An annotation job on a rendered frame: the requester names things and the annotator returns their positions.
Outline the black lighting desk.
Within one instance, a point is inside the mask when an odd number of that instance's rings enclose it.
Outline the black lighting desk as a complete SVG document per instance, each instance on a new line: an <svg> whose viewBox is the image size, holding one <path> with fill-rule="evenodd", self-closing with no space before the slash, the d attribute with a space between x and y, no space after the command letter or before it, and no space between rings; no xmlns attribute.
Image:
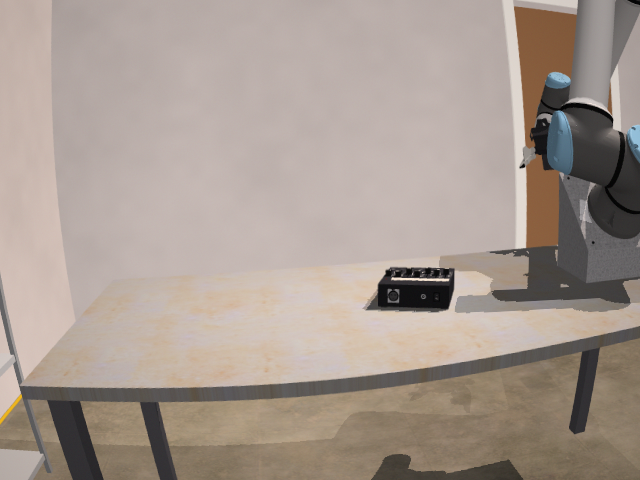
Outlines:
<svg viewBox="0 0 640 480"><path fill-rule="evenodd" d="M455 268L406 268L386 269L378 283L378 307L449 308Z"/></svg>

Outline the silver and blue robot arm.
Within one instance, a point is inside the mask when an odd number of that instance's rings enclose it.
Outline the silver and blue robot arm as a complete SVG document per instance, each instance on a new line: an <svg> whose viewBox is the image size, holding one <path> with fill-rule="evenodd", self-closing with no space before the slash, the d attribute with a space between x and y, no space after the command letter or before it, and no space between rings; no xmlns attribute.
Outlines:
<svg viewBox="0 0 640 480"><path fill-rule="evenodd" d="M610 78L639 13L640 0L578 0L571 80L548 74L534 126L551 122L544 170L595 183L589 212L619 239L640 233L640 125L614 130L607 109Z"/></svg>

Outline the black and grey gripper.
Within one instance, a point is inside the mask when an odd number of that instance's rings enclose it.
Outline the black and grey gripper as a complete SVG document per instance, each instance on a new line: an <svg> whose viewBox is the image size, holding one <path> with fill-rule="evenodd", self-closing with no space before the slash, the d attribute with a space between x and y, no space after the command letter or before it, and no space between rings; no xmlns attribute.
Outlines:
<svg viewBox="0 0 640 480"><path fill-rule="evenodd" d="M543 123L545 124L545 126L543 126ZM531 138L531 141L535 142L535 147L531 147L531 148L528 148L527 146L523 147L524 159L522 160L519 166L520 169L525 168L526 165L529 164L531 160L535 159L536 154L538 155L547 154L547 138L548 138L548 131L549 131L548 125L550 125L550 123L547 122L546 118L537 119L536 127L531 128L530 138Z"/></svg>

